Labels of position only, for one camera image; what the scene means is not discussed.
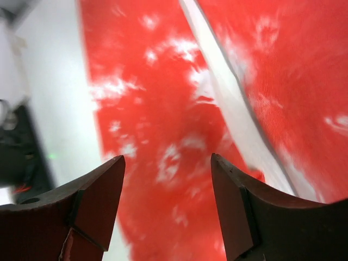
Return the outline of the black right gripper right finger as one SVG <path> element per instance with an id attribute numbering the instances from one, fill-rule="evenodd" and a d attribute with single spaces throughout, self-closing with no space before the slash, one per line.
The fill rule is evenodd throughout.
<path id="1" fill-rule="evenodd" d="M 218 154 L 211 169 L 228 260 L 347 260 L 347 200 L 286 194 Z"/>

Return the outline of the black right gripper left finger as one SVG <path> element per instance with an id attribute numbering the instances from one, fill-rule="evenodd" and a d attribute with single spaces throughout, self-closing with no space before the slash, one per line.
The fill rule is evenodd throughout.
<path id="1" fill-rule="evenodd" d="M 21 204 L 1 206 L 1 260 L 102 260 L 125 175 L 117 156 Z"/>

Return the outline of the orange white tie-dye trousers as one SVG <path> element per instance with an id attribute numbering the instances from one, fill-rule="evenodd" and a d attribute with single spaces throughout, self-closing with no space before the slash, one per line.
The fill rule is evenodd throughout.
<path id="1" fill-rule="evenodd" d="M 347 1 L 200 1 L 302 198 L 347 198 Z M 127 260 L 225 260 L 210 172 L 252 177 L 178 1 L 80 1 L 103 158 L 122 154 Z"/>

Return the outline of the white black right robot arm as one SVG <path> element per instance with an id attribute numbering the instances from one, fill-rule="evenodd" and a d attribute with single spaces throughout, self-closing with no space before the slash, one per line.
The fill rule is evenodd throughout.
<path id="1" fill-rule="evenodd" d="M 1 186 L 34 197 L 1 206 L 1 260 L 101 260 L 119 205 L 125 158 L 52 189 L 29 121 L 1 100 Z M 347 260 L 347 200 L 317 203 L 285 194 L 211 157 L 215 202 L 228 260 Z"/>

